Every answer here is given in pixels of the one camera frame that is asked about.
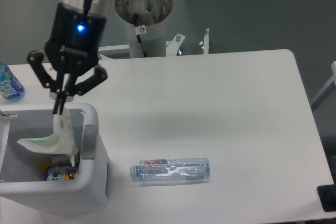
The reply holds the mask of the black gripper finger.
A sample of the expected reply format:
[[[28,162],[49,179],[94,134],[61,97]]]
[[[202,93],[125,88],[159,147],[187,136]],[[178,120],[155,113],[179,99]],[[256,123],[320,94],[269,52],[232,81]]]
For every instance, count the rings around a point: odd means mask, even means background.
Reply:
[[[105,68],[97,64],[94,67],[92,76],[76,84],[81,68],[82,62],[78,61],[74,66],[73,73],[69,75],[65,89],[59,93],[59,115],[62,115],[67,98],[74,97],[75,95],[82,96],[108,78]]]
[[[45,53],[42,51],[31,51],[27,56],[27,62],[32,67],[35,75],[40,81],[41,85],[50,89],[50,92],[53,93],[53,99],[55,100],[53,114],[62,114],[64,104],[66,101],[66,96],[63,90],[64,76],[65,76],[65,68],[66,68],[66,58],[64,55],[60,57],[59,67],[60,69],[57,71],[56,80],[54,80],[46,71],[43,66],[43,59]]]

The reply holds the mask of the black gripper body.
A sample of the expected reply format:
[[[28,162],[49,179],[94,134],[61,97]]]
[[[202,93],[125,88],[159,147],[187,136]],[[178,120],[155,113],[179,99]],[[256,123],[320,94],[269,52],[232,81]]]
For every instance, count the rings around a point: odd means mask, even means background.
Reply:
[[[50,39],[44,51],[56,71],[71,74],[77,61],[82,62],[79,76],[98,64],[97,52],[107,19],[84,17],[83,13],[57,5]]]

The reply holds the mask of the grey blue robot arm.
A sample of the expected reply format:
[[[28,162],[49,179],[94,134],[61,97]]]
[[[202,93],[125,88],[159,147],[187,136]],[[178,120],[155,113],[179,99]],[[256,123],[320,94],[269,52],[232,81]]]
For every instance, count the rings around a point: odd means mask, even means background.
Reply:
[[[27,61],[55,100],[53,114],[84,95],[108,75],[98,64],[98,49],[112,0],[59,0],[50,39]]]

